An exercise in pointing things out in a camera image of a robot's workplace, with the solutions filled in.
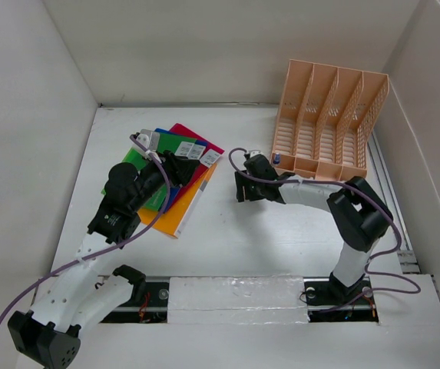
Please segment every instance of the white label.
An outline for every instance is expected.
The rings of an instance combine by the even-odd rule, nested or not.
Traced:
[[[206,151],[206,154],[204,154],[203,157],[199,159],[199,162],[209,168],[216,162],[216,160],[218,160],[220,156],[221,154],[210,148],[208,151]]]
[[[192,150],[192,147],[194,146],[194,144],[192,142],[185,142],[182,141],[179,145],[179,147],[177,148],[177,151],[175,151],[175,155],[176,156],[188,156],[190,150]]]
[[[204,149],[206,146],[203,145],[194,145],[192,147],[192,150],[190,150],[189,155],[187,156],[188,159],[197,160],[201,157],[201,155],[204,152]]]

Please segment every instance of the cable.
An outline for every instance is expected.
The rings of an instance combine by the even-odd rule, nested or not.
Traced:
[[[267,181],[265,179],[260,179],[260,178],[255,178],[252,175],[248,175],[243,173],[236,165],[235,163],[233,163],[233,159],[232,159],[232,154],[236,151],[243,151],[243,152],[247,152],[247,150],[245,148],[234,148],[232,151],[230,151],[230,153],[228,154],[228,160],[230,161],[233,169],[235,169],[235,171],[237,173],[239,173],[240,175],[242,175],[243,177],[250,179],[251,181],[255,181],[255,182],[259,182],[259,183],[265,183],[268,185],[280,185],[280,184],[285,184],[285,183],[299,183],[299,180],[296,179],[289,179],[289,180],[284,180],[284,181]],[[401,245],[402,245],[402,236],[401,233],[399,231],[399,229],[397,228],[397,226],[395,225],[394,221],[392,220],[392,218],[390,218],[390,216],[382,209],[382,207],[380,205],[378,205],[376,202],[374,202],[367,194],[361,192],[359,189],[354,188],[353,186],[351,186],[350,184],[347,183],[343,183],[343,182],[338,182],[338,181],[316,181],[316,180],[312,180],[312,179],[304,179],[302,180],[303,184],[307,184],[307,185],[334,185],[334,186],[339,186],[345,189],[348,189],[350,191],[352,191],[353,193],[357,194],[358,196],[362,197],[365,199],[365,201],[367,201],[369,204],[371,204],[371,206],[373,206],[383,217],[384,219],[387,221],[387,223],[389,223],[390,227],[392,228],[394,235],[395,235],[395,240],[396,240],[396,244],[395,247],[385,250],[385,251],[380,251],[377,252],[376,254],[372,255],[369,257],[368,262],[365,266],[365,273],[369,274],[369,275],[382,275],[385,277],[394,277],[394,278],[399,278],[402,279],[403,281],[406,281],[410,284],[412,284],[415,287],[415,290],[413,291],[408,291],[408,290],[401,290],[398,288],[387,288],[387,287],[375,287],[375,288],[370,288],[368,290],[365,290],[365,292],[362,292],[360,294],[357,294],[353,299],[351,299],[350,301],[346,302],[345,304],[341,304],[335,307],[331,307],[330,309],[323,309],[323,310],[319,310],[319,313],[330,313],[332,311],[338,311],[341,308],[345,308],[346,306],[349,306],[351,304],[353,304],[355,301],[357,301],[359,298],[361,298],[362,296],[364,296],[365,294],[368,294],[369,292],[377,292],[377,291],[386,291],[386,292],[396,292],[396,293],[400,293],[400,294],[418,294],[419,292],[421,292],[421,287],[419,287],[419,285],[414,282],[412,279],[404,277],[403,275],[400,274],[394,274],[394,273],[388,273],[388,272],[384,272],[384,271],[369,271],[369,264],[372,260],[374,260],[375,258],[378,258],[380,256],[383,255],[387,255],[387,254],[392,254],[394,252],[396,252],[397,250],[400,250]]]
[[[147,149],[136,140],[136,138],[131,135],[129,137],[129,139],[135,143],[141,150],[146,151]],[[93,254],[89,254],[87,256],[82,257],[82,259],[84,261],[86,260],[90,260],[92,258],[97,258],[103,254],[107,254],[109,252],[112,252],[114,250],[117,250],[118,248],[122,248],[123,246],[125,246],[126,244],[129,244],[130,242],[136,240],[137,238],[139,238],[141,235],[143,235],[145,232],[147,232],[151,227],[154,226],[154,224],[158,221],[158,218],[164,213],[165,208],[167,207],[168,204],[168,199],[170,198],[170,181],[167,177],[167,173],[165,172],[165,170],[163,169],[163,167],[161,166],[160,161],[158,161],[153,155],[150,155],[151,160],[153,161],[153,163],[155,163],[155,165],[158,167],[158,170],[160,171],[161,175],[163,175],[164,180],[165,180],[165,185],[167,186],[167,194],[165,196],[164,199],[164,203],[162,204],[162,206],[160,207],[160,210],[157,213],[157,216],[153,219],[153,221],[150,222],[149,225],[147,225],[145,228],[143,228],[141,231],[139,231],[138,233],[136,233],[134,236],[132,236],[131,238],[128,238],[127,240],[124,240],[118,244],[115,244],[114,246],[110,246],[108,248],[105,248],[103,250],[94,252]],[[8,313],[10,312],[10,310],[26,295],[28,294],[30,291],[32,291],[33,289],[35,289],[37,286],[39,286],[40,284],[42,284],[43,282],[45,282],[46,280],[48,280],[51,277],[54,277],[55,275],[61,273],[62,271],[65,271],[71,267],[74,267],[76,264],[78,264],[79,261],[78,260],[73,260],[70,261],[69,263],[62,265],[61,267],[54,269],[53,271],[51,271],[49,274],[46,274],[44,277],[38,279],[36,282],[34,282],[33,284],[31,284],[30,286],[28,286],[25,290],[23,290],[22,293],[20,293],[16,298],[13,299],[13,301],[4,309],[4,311],[1,313],[0,315],[0,326],[2,324],[2,322],[4,321],[4,319],[6,318],[6,316],[8,315]]]

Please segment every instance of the beige plastic organizer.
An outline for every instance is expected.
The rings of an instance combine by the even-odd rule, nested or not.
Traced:
[[[276,169],[334,181],[365,177],[366,143],[388,93],[388,75],[290,60],[276,118]]]

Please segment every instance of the green folder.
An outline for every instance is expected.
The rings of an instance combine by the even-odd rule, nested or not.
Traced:
[[[178,135],[169,135],[167,133],[160,133],[160,140],[158,140],[157,152],[163,154],[165,150],[170,150],[173,153],[179,148],[181,142],[196,142],[196,138],[190,138]],[[129,152],[124,157],[123,162],[132,163],[138,171],[144,168],[144,166],[149,162],[144,159],[139,152],[131,148]],[[150,200],[144,205],[146,209],[158,211],[160,206],[164,203],[165,196],[167,196],[167,189],[165,185],[162,186]]]

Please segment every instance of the white table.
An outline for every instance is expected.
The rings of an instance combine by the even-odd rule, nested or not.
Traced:
[[[53,267],[73,258],[101,201],[109,169],[130,147],[129,134],[180,122],[226,152],[241,146],[267,153],[275,116],[276,108],[263,107],[98,109]],[[238,155],[239,165],[242,159]],[[374,168],[369,168],[368,179],[383,195]],[[394,244],[392,233],[387,232],[378,250]],[[148,276],[322,277],[334,268],[341,247],[328,213],[268,201],[236,203],[233,169],[224,155],[180,238],[149,231],[121,252],[107,274],[128,264]],[[372,268],[401,272],[394,254],[375,261]],[[231,314],[228,304],[215,300],[216,288],[209,285],[186,291],[187,280],[174,279],[170,299],[174,293],[193,293],[186,304],[176,304],[171,323],[99,324],[83,339],[71,367],[435,369],[440,367],[440,304],[429,276],[413,278],[423,287],[420,295],[375,296],[380,324],[307,324],[306,306],[295,302],[296,296],[290,297],[293,306],[279,301],[286,319],[276,324],[258,324],[263,319],[248,324],[238,320],[236,311]],[[198,281],[212,283],[210,279]],[[372,278],[372,283],[408,287],[388,278]],[[291,321],[294,311],[302,318]],[[250,314],[248,309],[241,313]],[[37,365],[20,357],[17,367]]]

